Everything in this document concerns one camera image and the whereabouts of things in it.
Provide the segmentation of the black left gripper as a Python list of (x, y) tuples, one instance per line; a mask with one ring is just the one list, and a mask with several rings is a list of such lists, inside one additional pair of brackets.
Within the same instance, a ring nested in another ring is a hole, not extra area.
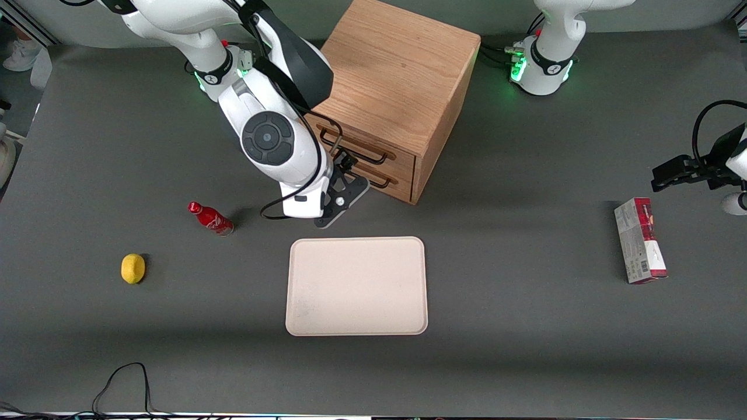
[(709, 173), (710, 182), (739, 184), (746, 181), (746, 128), (742, 123), (715, 140), (702, 165), (689, 155), (678, 155), (671, 164), (662, 164), (652, 170), (651, 188), (659, 193), (677, 184), (694, 184), (702, 181), (699, 173)]

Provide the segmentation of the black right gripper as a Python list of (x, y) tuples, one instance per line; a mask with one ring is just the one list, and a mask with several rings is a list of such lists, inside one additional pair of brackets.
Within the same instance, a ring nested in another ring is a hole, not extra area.
[(342, 147), (334, 150), (333, 171), (329, 184), (321, 197), (322, 215), (315, 218), (318, 229), (326, 229), (343, 213), (347, 212), (370, 188), (370, 181), (352, 172), (358, 159), (347, 153)]

